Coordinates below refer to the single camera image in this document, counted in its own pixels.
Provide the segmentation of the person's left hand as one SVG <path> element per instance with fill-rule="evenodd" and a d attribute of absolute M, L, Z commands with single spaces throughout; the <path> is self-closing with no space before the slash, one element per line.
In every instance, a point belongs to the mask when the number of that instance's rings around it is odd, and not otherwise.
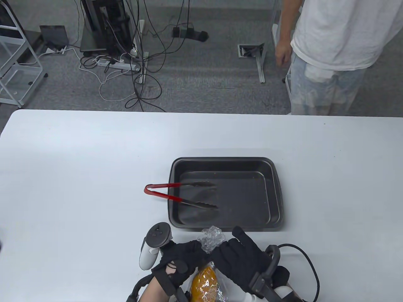
<path fill-rule="evenodd" d="M 170 241 L 161 248 L 162 257 L 159 264 L 151 269 L 167 296 L 173 296 L 177 289 L 199 267 L 207 263 L 207 253 L 199 241 L 174 243 Z"/>

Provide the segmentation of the person's right hand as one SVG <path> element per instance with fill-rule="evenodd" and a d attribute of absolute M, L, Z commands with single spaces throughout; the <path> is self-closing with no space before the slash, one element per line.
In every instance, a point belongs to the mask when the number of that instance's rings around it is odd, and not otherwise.
<path fill-rule="evenodd" d="M 241 227 L 235 226 L 232 235 L 232 239 L 213 249 L 210 259 L 227 278 L 246 293 L 253 294 L 250 283 L 256 273 L 263 273 L 268 269 L 271 258 Z"/>

